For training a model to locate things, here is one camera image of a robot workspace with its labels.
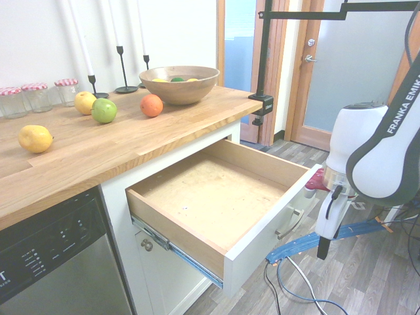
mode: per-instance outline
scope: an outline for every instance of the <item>dishwasher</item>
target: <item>dishwasher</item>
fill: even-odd
[[[134,315],[100,191],[0,231],[0,314]]]

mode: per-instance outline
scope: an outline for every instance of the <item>wood-look floor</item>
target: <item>wood-look floor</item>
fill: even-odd
[[[323,164],[328,155],[282,140],[268,148],[254,147],[307,167]],[[325,196],[326,192],[316,194],[321,201]],[[305,213],[300,227],[279,245],[313,232],[320,204]],[[379,211],[367,203],[356,203],[355,207],[350,206],[343,223],[360,222]],[[411,228],[408,224],[405,227],[407,231]],[[408,257],[407,234],[399,223],[393,223],[390,228],[392,233],[384,230],[332,242],[325,261],[316,258],[316,248],[294,255],[292,259],[310,280],[317,299],[335,301],[350,315],[414,315],[420,305],[420,277]],[[414,232],[420,236],[420,230]],[[418,269],[419,247],[420,241],[412,241],[411,253]],[[212,285],[185,315],[277,315],[274,296],[263,279],[264,267],[265,262],[261,262],[233,299],[227,299],[222,290]],[[275,267],[268,267],[268,277],[278,290],[282,315],[320,314],[314,303],[303,302],[279,289]],[[288,289],[310,297],[308,287],[289,262],[282,266],[282,280]],[[331,304],[321,305],[328,315],[344,314]]]

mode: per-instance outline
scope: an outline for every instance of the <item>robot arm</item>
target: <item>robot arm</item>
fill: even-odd
[[[377,205],[402,205],[420,188],[420,55],[374,134],[348,159],[351,186]]]
[[[337,235],[356,192],[374,204],[392,207],[412,200],[420,189],[419,93],[420,55],[389,108],[357,104],[339,112],[323,178],[330,193],[316,223],[319,258],[326,258],[329,241]],[[337,188],[340,192],[333,198]]]

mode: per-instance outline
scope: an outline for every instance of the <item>dishwasher control panel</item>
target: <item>dishwasher control panel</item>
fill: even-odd
[[[106,233],[98,198],[84,193],[0,231],[0,304]]]

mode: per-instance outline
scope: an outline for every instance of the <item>red gingham jar lid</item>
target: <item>red gingham jar lid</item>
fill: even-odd
[[[79,81],[77,79],[63,79],[54,82],[56,87],[67,87],[68,85],[75,85],[78,83]]]
[[[22,90],[19,87],[0,87],[1,96],[18,94],[21,91]]]
[[[35,91],[35,90],[43,90],[46,89],[48,85],[46,83],[31,83],[25,84],[22,86],[22,90],[24,91]]]

